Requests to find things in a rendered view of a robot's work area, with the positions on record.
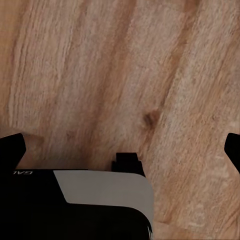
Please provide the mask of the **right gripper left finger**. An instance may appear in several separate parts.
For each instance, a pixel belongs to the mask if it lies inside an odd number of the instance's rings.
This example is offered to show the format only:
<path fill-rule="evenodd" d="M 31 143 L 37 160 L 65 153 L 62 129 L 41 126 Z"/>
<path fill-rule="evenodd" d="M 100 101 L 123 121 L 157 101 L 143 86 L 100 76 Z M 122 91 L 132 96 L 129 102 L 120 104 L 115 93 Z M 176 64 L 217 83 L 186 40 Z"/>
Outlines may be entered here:
<path fill-rule="evenodd" d="M 0 193 L 26 153 L 22 133 L 0 138 Z"/>

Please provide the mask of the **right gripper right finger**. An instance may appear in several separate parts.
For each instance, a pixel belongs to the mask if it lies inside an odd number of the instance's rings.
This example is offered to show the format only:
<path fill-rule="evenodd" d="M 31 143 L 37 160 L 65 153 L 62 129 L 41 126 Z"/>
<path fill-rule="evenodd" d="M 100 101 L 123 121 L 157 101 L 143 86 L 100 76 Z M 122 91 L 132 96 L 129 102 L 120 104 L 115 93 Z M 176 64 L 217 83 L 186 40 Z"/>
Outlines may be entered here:
<path fill-rule="evenodd" d="M 224 151 L 240 172 L 240 134 L 229 133 L 227 135 Z"/>

